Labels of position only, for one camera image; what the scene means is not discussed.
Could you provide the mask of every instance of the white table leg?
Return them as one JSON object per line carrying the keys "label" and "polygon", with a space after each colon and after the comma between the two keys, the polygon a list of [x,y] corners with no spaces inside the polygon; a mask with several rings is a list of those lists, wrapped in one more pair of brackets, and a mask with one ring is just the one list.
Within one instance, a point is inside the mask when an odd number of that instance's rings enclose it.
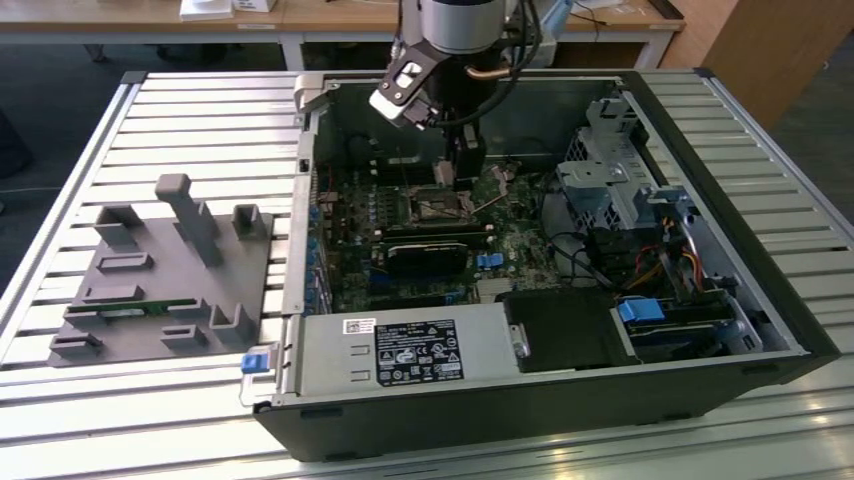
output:
{"label": "white table leg", "polygon": [[671,38],[671,31],[656,32],[649,36],[649,40],[643,44],[643,50],[640,50],[640,55],[637,55],[637,61],[635,62],[635,68],[637,70],[657,68]]}
{"label": "white table leg", "polygon": [[278,45],[284,55],[284,64],[288,70],[305,70],[305,60],[302,59],[304,37],[301,33],[282,33],[278,35]]}

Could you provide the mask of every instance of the barcode sticker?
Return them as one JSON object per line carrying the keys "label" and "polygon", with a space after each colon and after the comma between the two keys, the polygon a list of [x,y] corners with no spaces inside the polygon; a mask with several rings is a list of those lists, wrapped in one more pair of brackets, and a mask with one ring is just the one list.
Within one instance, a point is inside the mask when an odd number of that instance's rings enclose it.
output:
{"label": "barcode sticker", "polygon": [[374,318],[348,318],[344,320],[344,335],[373,333]]}

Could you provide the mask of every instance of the motherboard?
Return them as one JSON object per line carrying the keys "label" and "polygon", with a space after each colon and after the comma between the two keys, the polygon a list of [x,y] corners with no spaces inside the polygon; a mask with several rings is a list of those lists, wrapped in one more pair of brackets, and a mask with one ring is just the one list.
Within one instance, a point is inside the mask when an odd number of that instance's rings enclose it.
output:
{"label": "motherboard", "polygon": [[333,312],[489,303],[558,285],[538,227],[542,175],[517,167],[486,163],[464,192],[416,159],[326,170],[317,198]]}

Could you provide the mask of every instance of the power supply label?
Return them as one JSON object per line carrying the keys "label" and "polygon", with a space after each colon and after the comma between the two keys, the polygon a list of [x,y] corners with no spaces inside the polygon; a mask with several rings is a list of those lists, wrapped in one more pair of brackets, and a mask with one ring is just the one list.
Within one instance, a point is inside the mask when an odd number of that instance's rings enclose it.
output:
{"label": "power supply label", "polygon": [[373,339],[382,387],[464,378],[453,320],[376,325]]}

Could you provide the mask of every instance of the metal slatted table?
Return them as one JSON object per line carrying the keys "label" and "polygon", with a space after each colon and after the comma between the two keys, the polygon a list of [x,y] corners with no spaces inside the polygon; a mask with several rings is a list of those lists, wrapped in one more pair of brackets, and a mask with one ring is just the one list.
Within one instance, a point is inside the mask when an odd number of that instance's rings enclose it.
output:
{"label": "metal slatted table", "polygon": [[[149,74],[118,88],[0,302],[0,477],[836,478],[854,466],[851,226],[713,79],[648,72],[701,160],[843,352],[788,385],[703,418],[300,464],[240,405],[238,355],[51,369],[61,314],[98,242],[101,205],[142,217],[157,176],[182,172],[212,212],[274,215],[261,341],[278,337],[300,128],[294,74]],[[671,183],[667,155],[652,155]]]}

